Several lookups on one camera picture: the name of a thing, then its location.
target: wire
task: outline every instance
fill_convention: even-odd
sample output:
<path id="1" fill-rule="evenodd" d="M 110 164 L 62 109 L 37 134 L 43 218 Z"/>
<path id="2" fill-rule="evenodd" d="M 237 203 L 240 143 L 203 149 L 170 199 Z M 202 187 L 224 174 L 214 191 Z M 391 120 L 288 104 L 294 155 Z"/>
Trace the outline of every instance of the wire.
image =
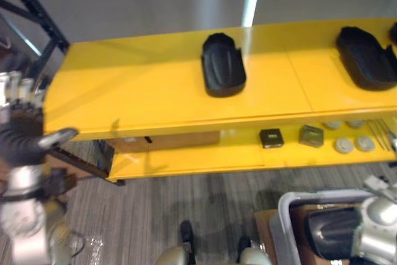
<path id="1" fill-rule="evenodd" d="M 379 145 L 382 147 L 383 150 L 385 150 L 385 147 L 383 147 L 382 142 L 380 141 L 378 135 L 375 133 L 375 131 L 374 131 L 373 128 L 371 127 L 369 121 L 367 121 L 367 125 L 368 125 L 368 127 L 370 128 L 370 131 L 371 131 L 372 135 L 375 137 L 375 139 L 377 139 L 377 142 L 379 143 Z"/>
<path id="2" fill-rule="evenodd" d="M 379 139 L 382 140 L 382 143 L 385 146 L 386 150 L 390 151 L 389 146 L 387 144 L 387 139 L 385 140 L 385 138 L 383 137 L 382 131 L 381 131 L 381 129 L 379 129 L 378 122 L 376 122 L 373 119 L 371 121 L 372 121 L 373 126 L 375 127 L 375 131 L 379 133 Z"/>
<path id="3" fill-rule="evenodd" d="M 81 245 L 81 247 L 77 250 L 77 252 L 75 252 L 74 254 L 72 254 L 72 259 L 73 259 L 73 258 L 76 257 L 79 253 L 81 253 L 81 252 L 83 251 L 83 249 L 86 247 L 86 238 L 84 237 L 83 234 L 81 234 L 81 233 L 79 233 L 79 232 L 77 232 L 77 231 L 74 231 L 74 230 L 72 230 L 72 234 L 74 234 L 75 236 L 77 236 L 78 238 L 80 238 L 80 239 L 81 239 L 81 242 L 82 242 L 82 245 Z"/>

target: black glove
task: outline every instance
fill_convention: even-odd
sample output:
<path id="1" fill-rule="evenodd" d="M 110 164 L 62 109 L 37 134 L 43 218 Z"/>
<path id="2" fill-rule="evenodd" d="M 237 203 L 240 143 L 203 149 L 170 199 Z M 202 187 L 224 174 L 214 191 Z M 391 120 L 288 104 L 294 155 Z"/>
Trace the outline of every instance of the black glove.
<path id="1" fill-rule="evenodd" d="M 19 61 L 16 56 L 8 56 L 0 68 L 0 158 L 11 167 L 42 164 L 47 152 L 78 134 L 74 128 L 64 128 L 43 135 L 43 89 L 37 93 L 41 96 L 37 100 L 30 93 L 32 80 L 15 79 L 26 73 Z M 22 90 L 24 83 L 28 88 Z M 12 90 L 15 85 L 19 86 L 17 92 Z"/>

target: plastic container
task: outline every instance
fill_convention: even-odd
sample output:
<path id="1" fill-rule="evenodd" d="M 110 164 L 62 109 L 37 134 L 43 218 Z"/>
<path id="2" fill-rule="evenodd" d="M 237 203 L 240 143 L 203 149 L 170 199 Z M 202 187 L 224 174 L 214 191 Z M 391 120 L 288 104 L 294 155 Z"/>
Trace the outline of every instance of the plastic container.
<path id="1" fill-rule="evenodd" d="M 270 219 L 278 265 L 302 265 L 293 235 L 290 208 L 306 204 L 359 203 L 372 196 L 359 189 L 320 192 L 288 192 L 279 200 L 278 213 Z"/>

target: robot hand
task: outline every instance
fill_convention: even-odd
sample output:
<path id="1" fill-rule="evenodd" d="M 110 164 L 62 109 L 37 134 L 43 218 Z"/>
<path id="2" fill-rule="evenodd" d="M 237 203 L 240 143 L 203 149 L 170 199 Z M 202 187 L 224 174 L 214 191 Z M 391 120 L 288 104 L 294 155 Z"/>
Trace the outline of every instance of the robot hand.
<path id="1" fill-rule="evenodd" d="M 0 197 L 0 225 L 12 241 L 15 264 L 71 261 L 72 232 L 65 223 L 66 204 L 58 196 L 76 185 L 65 170 L 44 174 L 50 150 L 77 135 L 64 128 L 43 135 L 43 98 L 47 82 L 34 92 L 33 79 L 22 78 L 16 56 L 0 67 L 0 158 L 11 168 Z"/>
<path id="2" fill-rule="evenodd" d="M 0 69 L 0 158 L 12 168 L 42 164 L 48 151 L 78 131 L 64 128 L 43 136 L 42 104 L 47 80 L 32 92 L 33 79 L 22 79 L 18 65 L 14 69 Z"/>

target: black metal rack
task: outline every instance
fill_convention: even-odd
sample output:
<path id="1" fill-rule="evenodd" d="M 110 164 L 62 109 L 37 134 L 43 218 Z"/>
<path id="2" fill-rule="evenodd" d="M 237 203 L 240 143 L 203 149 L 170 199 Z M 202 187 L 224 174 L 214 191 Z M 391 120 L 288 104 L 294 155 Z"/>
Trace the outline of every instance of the black metal rack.
<path id="1" fill-rule="evenodd" d="M 50 37 L 50 41 L 44 48 L 43 53 L 34 62 L 33 70 L 30 72 L 33 79 L 38 79 L 38 76 L 42 73 L 54 49 L 58 47 L 63 54 L 66 54 L 69 49 L 69 42 L 38 0 L 21 1 L 27 10 L 15 6 L 7 0 L 0 0 L 0 8 L 39 24 Z M 49 154 L 96 177 L 106 179 L 109 175 L 114 151 L 101 140 L 95 140 L 94 146 L 100 157 L 99 167 L 62 150 L 61 148 L 54 150 Z M 116 184 L 121 186 L 124 185 L 125 182 L 117 181 Z"/>

